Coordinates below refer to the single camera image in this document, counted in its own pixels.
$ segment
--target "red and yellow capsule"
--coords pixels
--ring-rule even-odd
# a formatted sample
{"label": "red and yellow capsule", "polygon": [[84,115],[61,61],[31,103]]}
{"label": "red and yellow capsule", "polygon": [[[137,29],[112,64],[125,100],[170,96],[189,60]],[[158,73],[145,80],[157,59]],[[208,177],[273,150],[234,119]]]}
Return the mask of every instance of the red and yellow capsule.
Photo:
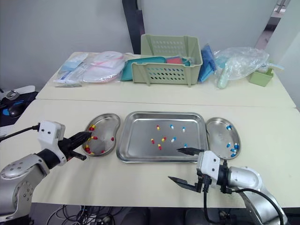
{"label": "red and yellow capsule", "polygon": [[92,125],[92,126],[90,126],[89,130],[93,131],[93,130],[95,130],[95,128],[96,128],[96,125]]}

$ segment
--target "white wall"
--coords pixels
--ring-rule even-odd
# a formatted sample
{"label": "white wall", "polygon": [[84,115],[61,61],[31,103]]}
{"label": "white wall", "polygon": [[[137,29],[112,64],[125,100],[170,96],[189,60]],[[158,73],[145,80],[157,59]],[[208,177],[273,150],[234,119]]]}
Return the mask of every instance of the white wall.
{"label": "white wall", "polygon": [[300,107],[300,1],[293,0],[280,20],[266,51],[270,59],[285,67],[277,72],[296,106]]}
{"label": "white wall", "polygon": [[42,88],[72,52],[132,52],[121,0],[1,0],[0,87]]}
{"label": "white wall", "polygon": [[213,50],[254,47],[278,0],[142,0],[146,33],[192,35]]}

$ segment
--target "plastic bag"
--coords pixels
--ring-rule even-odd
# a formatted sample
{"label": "plastic bag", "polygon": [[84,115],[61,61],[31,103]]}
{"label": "plastic bag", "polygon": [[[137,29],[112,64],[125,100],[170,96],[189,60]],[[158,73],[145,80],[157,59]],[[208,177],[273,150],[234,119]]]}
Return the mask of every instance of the plastic bag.
{"label": "plastic bag", "polygon": [[120,81],[125,66],[124,56],[120,52],[102,52],[90,62],[90,67],[83,74],[83,81],[88,83],[107,83]]}
{"label": "plastic bag", "polygon": [[217,65],[216,74],[219,75],[217,87],[225,88],[229,80],[244,78],[257,70],[269,57],[264,50],[251,47],[233,47],[215,52]]}
{"label": "plastic bag", "polygon": [[120,52],[81,53],[64,63],[53,82],[56,87],[80,87],[83,82],[117,82],[124,65],[124,56]]}
{"label": "plastic bag", "polygon": [[125,62],[117,67],[98,67],[91,66],[83,75],[83,81],[88,83],[107,83],[111,81],[120,81],[121,71],[125,66]]}
{"label": "plastic bag", "polygon": [[62,67],[60,69],[60,72],[74,70],[86,59],[86,57],[88,57],[88,55],[89,55],[88,53],[83,52],[83,53],[80,53],[79,55],[76,55],[73,58],[65,61],[65,63],[62,65]]}
{"label": "plastic bag", "polygon": [[58,79],[54,80],[53,82],[63,84],[63,86],[81,86],[83,75],[89,67],[90,64],[81,63],[76,69],[72,71],[59,72]]}
{"label": "plastic bag", "polygon": [[198,81],[204,82],[207,78],[216,71],[216,63],[214,55],[209,44],[206,44],[201,50],[203,64],[199,71]]}

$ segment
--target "white bracket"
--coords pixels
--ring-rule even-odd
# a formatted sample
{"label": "white bracket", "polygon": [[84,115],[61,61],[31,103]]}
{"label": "white bracket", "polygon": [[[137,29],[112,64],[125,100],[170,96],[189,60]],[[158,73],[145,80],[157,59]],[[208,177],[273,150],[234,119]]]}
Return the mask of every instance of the white bracket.
{"label": "white bracket", "polygon": [[59,165],[64,165],[67,162],[65,155],[58,147],[58,141],[64,138],[65,128],[60,123],[44,120],[38,131],[38,140],[42,149],[52,151],[60,159]]}

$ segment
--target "white table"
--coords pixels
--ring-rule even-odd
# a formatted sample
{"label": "white table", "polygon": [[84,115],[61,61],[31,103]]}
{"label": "white table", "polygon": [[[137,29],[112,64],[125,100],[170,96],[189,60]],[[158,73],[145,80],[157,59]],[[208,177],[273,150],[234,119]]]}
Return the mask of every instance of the white table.
{"label": "white table", "polygon": [[[125,117],[133,111],[195,112],[205,121],[228,119],[241,138],[241,153],[229,166],[257,170],[268,190],[282,207],[299,207],[300,114],[292,108],[228,107],[171,104],[140,104],[100,101],[35,100],[16,122],[14,130],[53,120],[66,125],[65,137],[82,131],[97,115],[116,113],[121,118],[119,140]],[[29,131],[3,141],[0,169],[30,153],[41,150],[37,132]],[[174,176],[197,180],[196,164],[126,164],[115,151],[85,161],[72,159],[55,167],[36,188],[33,201],[105,206],[203,207],[203,195],[185,190],[168,179]],[[209,207],[244,207],[238,194],[225,195],[210,188]]]}
{"label": "white table", "polygon": [[163,85],[145,83],[113,82],[88,83],[79,88],[56,88],[56,73],[38,94],[37,99],[89,100],[107,102],[137,102],[181,105],[228,105],[290,107],[296,105],[274,75],[266,87],[248,82],[247,78],[231,81],[224,90],[214,84],[214,78],[192,85]]}

